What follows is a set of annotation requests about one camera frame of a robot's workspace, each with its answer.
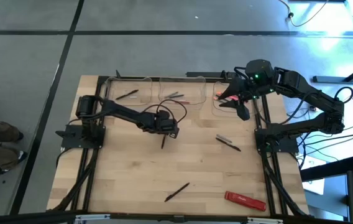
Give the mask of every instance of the transparent bin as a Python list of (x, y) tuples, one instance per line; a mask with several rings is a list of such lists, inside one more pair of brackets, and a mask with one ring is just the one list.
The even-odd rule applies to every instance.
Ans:
[[(106, 80), (108, 86), (108, 99), (122, 106), (142, 106), (152, 101), (152, 79), (149, 77), (140, 80), (123, 80), (109, 77)], [(137, 92), (118, 99), (134, 90)]]
[[(213, 97), (211, 98), (213, 106), (212, 106), (211, 111), (212, 111), (213, 115), (215, 115), (215, 116), (238, 118), (236, 109), (225, 108), (225, 107), (219, 106), (223, 102), (218, 101), (217, 94), (223, 93), (228, 86), (229, 86), (228, 83), (220, 83), (220, 82), (214, 83)], [(257, 105), (258, 105), (259, 111), (261, 112), (263, 109), (261, 98), (257, 99)], [(250, 116), (255, 116), (255, 114), (257, 113), (257, 110), (254, 108), (254, 104), (253, 104), (252, 100), (250, 100), (248, 103), (244, 103), (244, 106), (246, 106), (249, 109)]]
[[(168, 78), (162, 77), (159, 81), (158, 100), (171, 99), (183, 104), (188, 110), (200, 110), (206, 101), (206, 79), (195, 78)], [(173, 101), (165, 101), (163, 105), (169, 108), (180, 108)]]

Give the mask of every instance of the wooden table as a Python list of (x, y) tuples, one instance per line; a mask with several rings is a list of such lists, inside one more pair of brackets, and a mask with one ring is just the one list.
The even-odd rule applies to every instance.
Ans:
[[(78, 97), (93, 95), (97, 80), (98, 76), (81, 77), (70, 119), (75, 118)], [(152, 83), (151, 104), (159, 102), (158, 85)], [(205, 85), (206, 101), (201, 109), (188, 108), (188, 115), (178, 125), (178, 137), (167, 138), (164, 149), (160, 148), (162, 135), (143, 133), (132, 123), (106, 117), (106, 137), (96, 165), (90, 212), (269, 216), (268, 209), (260, 212), (224, 199), (228, 190), (267, 203), (264, 171), (255, 146), (254, 115), (243, 121), (236, 115), (215, 113), (214, 84)], [(269, 94), (267, 99), (272, 122), (283, 121), (286, 112), (282, 97)], [(172, 106), (172, 111), (179, 118), (183, 110), (176, 106)], [(215, 140), (216, 134), (228, 137), (242, 152)], [(61, 157), (48, 208), (56, 206), (75, 183), (80, 157), (81, 149)], [(285, 153), (279, 153), (278, 160), (284, 187), (302, 211), (308, 213), (296, 161)], [(187, 182), (190, 185), (185, 190), (164, 202)], [(84, 192), (83, 186), (78, 208), (82, 206)], [(274, 186), (273, 195), (280, 213)]]

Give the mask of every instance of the white cable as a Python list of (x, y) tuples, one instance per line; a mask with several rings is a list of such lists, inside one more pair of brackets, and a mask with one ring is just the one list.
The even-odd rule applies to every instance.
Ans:
[(335, 146), (335, 145), (338, 145), (338, 144), (341, 144), (341, 143), (344, 143), (344, 142), (347, 142), (347, 141), (350, 141), (352, 140), (353, 138), (350, 138), (350, 139), (347, 139), (345, 141), (342, 141), (342, 142), (337, 142), (337, 143), (334, 143), (334, 144), (331, 144), (331, 145), (328, 145), (328, 146), (324, 146), (324, 147), (321, 147), (320, 149), (318, 150), (322, 150), (322, 149), (325, 149), (325, 148), (328, 148), (328, 147), (331, 147), (331, 146)]
[[(291, 13), (291, 9), (290, 9), (290, 7), (288, 6), (288, 4), (285, 2), (285, 1), (283, 1), (283, 0), (279, 0), (281, 3), (283, 3), (286, 7), (287, 7), (287, 9), (288, 9), (288, 14), (290, 14)], [(302, 23), (301, 25), (295, 25), (294, 24), (294, 22), (293, 22), (293, 16), (288, 16), (289, 18), (290, 18), (290, 22), (291, 22), (291, 24), (293, 24), (293, 26), (295, 26), (295, 27), (300, 27), (300, 26), (303, 26), (303, 25), (305, 25), (306, 23), (308, 23), (310, 20), (312, 20), (322, 9), (323, 9), (323, 7), (324, 6), (326, 6), (326, 4), (328, 3), (328, 1), (329, 0), (327, 0), (322, 6), (321, 6), (321, 8), (319, 9), (319, 11), (317, 11), (310, 19), (308, 19), (306, 22), (304, 22), (304, 23)]]

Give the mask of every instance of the concrete floor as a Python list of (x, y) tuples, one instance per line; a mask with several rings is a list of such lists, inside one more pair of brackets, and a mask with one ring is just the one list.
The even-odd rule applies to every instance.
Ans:
[[(77, 4), (78, 0), (0, 1), (0, 30), (68, 30)], [(296, 23), (321, 5), (290, 3)], [(277, 0), (92, 0), (85, 2), (77, 30), (299, 30), (333, 36), (353, 31), (353, 18), (345, 5), (329, 3), (323, 10), (307, 26), (296, 28), (285, 22), (287, 9)], [(30, 149), (65, 40), (64, 35), (0, 35), (0, 120), (25, 133), (16, 146), (25, 151)], [(343, 77), (353, 72), (353, 37), (74, 36), (21, 213), (46, 209), (61, 143), (55, 131), (64, 129), (69, 120), (81, 75), (114, 75), (118, 69), (122, 75), (182, 77), (187, 71), (232, 70), (257, 58), (296, 70), (308, 81), (313, 75)], [(331, 95), (341, 87), (314, 86)], [(297, 104), (285, 98), (287, 111)], [(352, 112), (346, 113), (346, 126), (353, 126)], [(353, 156), (353, 141), (323, 152), (338, 159)], [(0, 176), (0, 215), (9, 212), (22, 168), (24, 164)]]

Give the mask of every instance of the shoe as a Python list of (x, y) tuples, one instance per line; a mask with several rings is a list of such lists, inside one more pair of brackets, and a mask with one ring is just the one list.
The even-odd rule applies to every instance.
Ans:
[[(27, 152), (24, 151), (19, 151), (19, 157), (17, 158), (17, 164), (20, 164), (21, 162), (23, 162), (23, 160), (25, 160), (27, 158)], [(2, 169), (0, 167), (0, 175), (5, 174), (6, 172), (10, 171), (10, 169)]]
[(22, 140), (22, 139), (23, 139), (23, 137), (24, 137), (23, 133), (22, 133), (22, 132), (19, 132), (19, 135), (18, 135), (18, 137), (17, 137), (16, 141), (20, 141), (20, 140)]

